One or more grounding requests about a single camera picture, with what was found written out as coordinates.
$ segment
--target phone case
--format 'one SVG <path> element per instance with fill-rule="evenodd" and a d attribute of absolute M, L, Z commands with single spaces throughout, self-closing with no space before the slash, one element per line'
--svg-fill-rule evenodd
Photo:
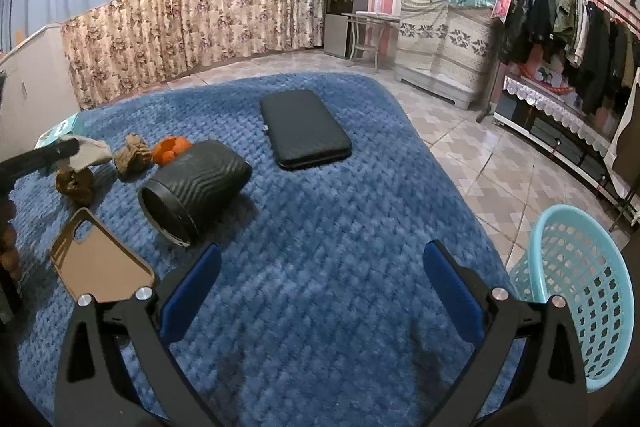
<path fill-rule="evenodd" d="M 260 111 L 277 164 L 303 169 L 351 156 L 351 140 L 311 90 L 275 92 L 260 99 Z"/>

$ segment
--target bed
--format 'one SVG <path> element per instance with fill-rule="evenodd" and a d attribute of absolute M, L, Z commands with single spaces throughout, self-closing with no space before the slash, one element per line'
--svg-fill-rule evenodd
<path fill-rule="evenodd" d="M 287 172 L 274 163 L 258 100 L 314 90 L 353 142 L 353 155 Z M 422 269 L 439 239 L 489 285 L 511 288 L 491 240 L 398 102 L 357 74 L 277 74 L 151 93 L 85 114 L 88 135 L 115 150 L 135 132 L 223 141 L 254 175 L 213 230 L 223 266 L 171 351 L 226 425 L 419 425 L 471 354 Z M 195 250 L 170 245 L 145 220 L 136 192 L 146 176 L 117 180 L 95 168 L 92 211 L 161 278 Z M 26 313 L 12 324 L 5 363 L 51 420 L 54 385 L 73 302 L 47 259 L 74 209 L 53 175 L 32 174 L 12 193 L 24 261 Z M 142 402 L 162 414 L 130 346 L 122 348 Z M 484 412 L 515 370 L 513 349 Z"/>

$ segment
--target patterned cover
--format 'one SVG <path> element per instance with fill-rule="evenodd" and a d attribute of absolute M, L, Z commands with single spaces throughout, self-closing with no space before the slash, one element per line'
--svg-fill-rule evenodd
<path fill-rule="evenodd" d="M 281 170 L 258 100 L 283 89 L 316 92 L 353 141 L 353 155 Z M 223 248 L 220 277 L 171 348 L 225 425 L 420 425 L 472 352 L 424 273 L 425 244 L 438 238 L 488 285 L 511 288 L 454 184 L 398 102 L 370 78 L 278 74 L 151 93 L 87 112 L 86 126 L 113 150 L 129 132 L 151 144 L 168 134 L 218 139 L 254 168 L 212 231 Z M 122 183 L 109 164 L 96 169 L 95 182 L 98 219 L 159 277 L 191 258 L 145 220 L 136 200 L 144 178 Z M 52 175 L 22 179 L 12 197 L 30 311 L 14 325 L 13 364 L 50 419 L 73 302 L 46 256 L 72 208 Z M 131 347 L 123 349 L 142 402 L 160 412 Z M 518 356 L 514 349 L 486 411 L 500 404 Z"/>
<path fill-rule="evenodd" d="M 491 9 L 402 0 L 396 64 L 482 92 L 492 64 Z"/>

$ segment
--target plastic laundry basket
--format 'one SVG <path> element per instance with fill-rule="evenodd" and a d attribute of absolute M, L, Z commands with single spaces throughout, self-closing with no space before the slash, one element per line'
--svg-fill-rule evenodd
<path fill-rule="evenodd" d="M 587 390 L 616 376 L 634 327 L 634 295 L 620 250 L 606 230 L 579 208 L 557 204 L 538 218 L 529 250 L 514 266 L 520 297 L 546 302 L 562 295 L 580 341 Z"/>

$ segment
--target black cylindrical container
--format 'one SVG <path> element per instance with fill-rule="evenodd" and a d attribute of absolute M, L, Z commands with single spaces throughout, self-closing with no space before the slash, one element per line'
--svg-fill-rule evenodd
<path fill-rule="evenodd" d="M 146 181 L 138 201 L 146 219 L 170 241 L 188 247 L 251 178 L 242 156 L 217 140 L 194 143 Z"/>

